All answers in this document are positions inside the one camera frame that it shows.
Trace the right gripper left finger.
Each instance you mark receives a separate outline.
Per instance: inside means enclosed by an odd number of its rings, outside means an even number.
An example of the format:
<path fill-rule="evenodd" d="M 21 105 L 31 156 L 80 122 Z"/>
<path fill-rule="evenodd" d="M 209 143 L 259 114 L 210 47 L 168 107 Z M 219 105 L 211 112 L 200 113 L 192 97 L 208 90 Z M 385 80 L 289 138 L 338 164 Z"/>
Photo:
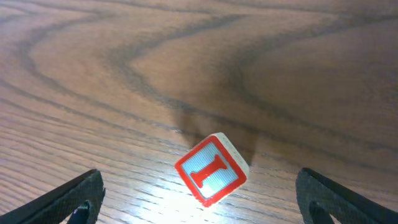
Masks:
<path fill-rule="evenodd" d="M 94 224 L 105 196 L 101 172 L 89 170 L 39 198 L 1 215 L 1 224 Z"/>

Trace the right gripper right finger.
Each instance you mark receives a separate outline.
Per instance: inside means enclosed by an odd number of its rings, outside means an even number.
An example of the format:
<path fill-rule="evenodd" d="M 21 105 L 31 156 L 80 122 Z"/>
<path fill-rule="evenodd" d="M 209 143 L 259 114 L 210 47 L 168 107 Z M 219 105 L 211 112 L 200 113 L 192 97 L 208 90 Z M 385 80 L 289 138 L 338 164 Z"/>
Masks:
<path fill-rule="evenodd" d="M 297 203 L 305 224 L 397 223 L 397 212 L 315 172 L 302 168 L 296 182 Z"/>

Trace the red letter I block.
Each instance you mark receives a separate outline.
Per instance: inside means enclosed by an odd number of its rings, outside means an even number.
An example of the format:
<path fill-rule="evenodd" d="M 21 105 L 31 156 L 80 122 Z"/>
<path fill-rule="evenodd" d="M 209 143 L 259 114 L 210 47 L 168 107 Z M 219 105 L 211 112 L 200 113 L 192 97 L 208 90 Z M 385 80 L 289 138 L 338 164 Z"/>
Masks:
<path fill-rule="evenodd" d="M 206 208 L 242 186 L 249 166 L 224 133 L 213 133 L 174 165 L 192 195 Z"/>

